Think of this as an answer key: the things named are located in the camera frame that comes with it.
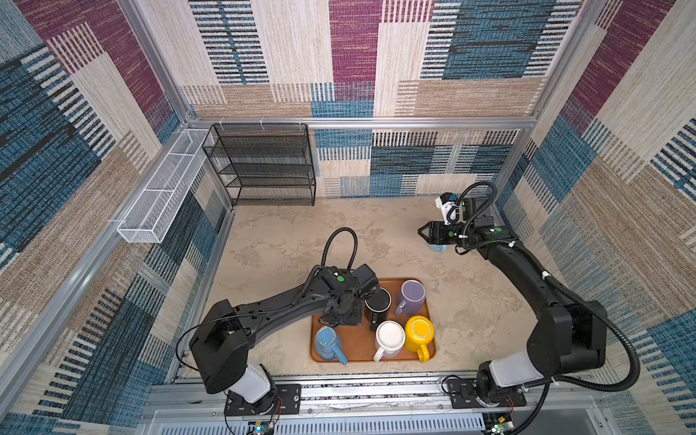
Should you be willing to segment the light blue mug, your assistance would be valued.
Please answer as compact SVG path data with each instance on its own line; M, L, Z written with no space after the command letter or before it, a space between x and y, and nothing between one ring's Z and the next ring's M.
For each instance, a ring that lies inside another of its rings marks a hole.
M435 245L435 244L429 244L429 248L432 251L439 252L439 253L444 253L447 251L448 246L447 245Z

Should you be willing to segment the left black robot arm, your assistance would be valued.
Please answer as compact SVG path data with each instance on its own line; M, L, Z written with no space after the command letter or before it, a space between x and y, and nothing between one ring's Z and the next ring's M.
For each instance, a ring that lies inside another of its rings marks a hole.
M331 244L341 233L353 238L345 268L328 266ZM248 353L273 333L317 315L325 326L362 324L364 302L380 288L369 266L353 266L358 237L348 227L335 230L324 245L321 261L306 280L280 294L232 306L225 299L210 308L203 321L186 331L188 349L208 394L232 391L256 406L271 398L275 385L261 364L250 364Z

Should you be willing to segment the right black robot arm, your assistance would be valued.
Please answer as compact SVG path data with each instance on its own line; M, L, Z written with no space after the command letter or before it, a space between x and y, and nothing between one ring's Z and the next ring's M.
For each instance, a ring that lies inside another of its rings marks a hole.
M587 301L564 286L513 229L496 225L487 213L497 196L498 188L490 181L475 182L460 194L445 192L435 200L442 219L418 230L431 246L452 246L460 256L478 252L509 279L535 314L536 325L524 350L478 368L478 400L493 406L519 387L552 382L604 393L633 387L641 362L628 336L609 319L601 303ZM629 362L625 378L612 384L577 378L579 372L604 366L609 335L625 349Z

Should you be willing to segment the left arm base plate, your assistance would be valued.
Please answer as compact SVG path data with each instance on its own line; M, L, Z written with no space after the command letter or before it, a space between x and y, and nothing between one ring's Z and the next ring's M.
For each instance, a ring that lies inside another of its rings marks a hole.
M247 402L241 395L230 391L225 405L226 417L268 416L272 414L299 414L302 386L279 384L271 388L259 401Z

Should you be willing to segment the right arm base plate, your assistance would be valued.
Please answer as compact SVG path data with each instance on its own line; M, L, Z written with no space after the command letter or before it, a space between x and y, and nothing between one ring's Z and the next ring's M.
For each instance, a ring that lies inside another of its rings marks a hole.
M451 407L455 410L499 408L512 406L515 409L525 407L527 399L522 389L504 388L483 393L477 388L477 381L470 378L448 376L440 384L442 391L449 397Z

